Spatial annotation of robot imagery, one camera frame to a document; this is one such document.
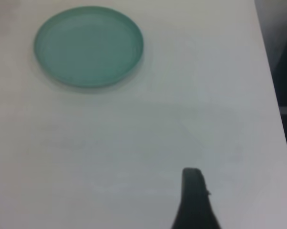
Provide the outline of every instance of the white table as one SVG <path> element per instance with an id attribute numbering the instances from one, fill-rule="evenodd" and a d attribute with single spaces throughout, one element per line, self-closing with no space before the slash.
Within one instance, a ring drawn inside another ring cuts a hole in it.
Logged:
<path id="1" fill-rule="evenodd" d="M 102 5 L 141 28 L 133 77 L 43 75 L 37 29 Z M 0 0 L 0 229 L 169 229 L 184 167 L 223 229 L 287 229 L 287 146 L 253 0 Z"/>

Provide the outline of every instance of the teal plate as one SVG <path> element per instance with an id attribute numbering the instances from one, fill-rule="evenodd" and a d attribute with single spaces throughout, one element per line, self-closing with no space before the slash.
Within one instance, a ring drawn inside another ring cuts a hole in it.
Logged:
<path id="1" fill-rule="evenodd" d="M 98 87 L 123 79 L 139 62 L 143 36 L 127 16 L 104 7 L 80 7 L 50 18 L 38 31 L 34 52 L 54 79 Z"/>

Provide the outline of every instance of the white surface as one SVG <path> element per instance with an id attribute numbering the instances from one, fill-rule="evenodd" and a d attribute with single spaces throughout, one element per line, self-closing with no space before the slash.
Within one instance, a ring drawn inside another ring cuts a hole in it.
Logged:
<path id="1" fill-rule="evenodd" d="M 45 77 L 50 16 L 103 5 L 142 29 L 133 78 Z M 287 229 L 287 146 L 251 0 L 0 0 L 0 229 L 168 229 L 184 167 L 224 229 Z"/>

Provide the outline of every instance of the table surface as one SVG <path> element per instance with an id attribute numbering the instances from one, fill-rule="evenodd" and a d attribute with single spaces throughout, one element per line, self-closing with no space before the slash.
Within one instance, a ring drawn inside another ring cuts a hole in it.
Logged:
<path id="1" fill-rule="evenodd" d="M 52 15 L 131 17 L 119 84 L 53 82 L 32 43 Z M 0 229 L 168 229 L 184 167 L 224 229 L 287 229 L 287 146 L 253 0 L 0 0 Z"/>

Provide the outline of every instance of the plate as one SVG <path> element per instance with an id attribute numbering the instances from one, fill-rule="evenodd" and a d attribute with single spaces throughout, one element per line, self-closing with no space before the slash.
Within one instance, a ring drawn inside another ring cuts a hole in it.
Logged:
<path id="1" fill-rule="evenodd" d="M 39 29 L 34 52 L 54 79 L 78 87 L 99 87 L 123 79 L 139 62 L 143 36 L 127 16 L 105 7 L 61 12 Z"/>

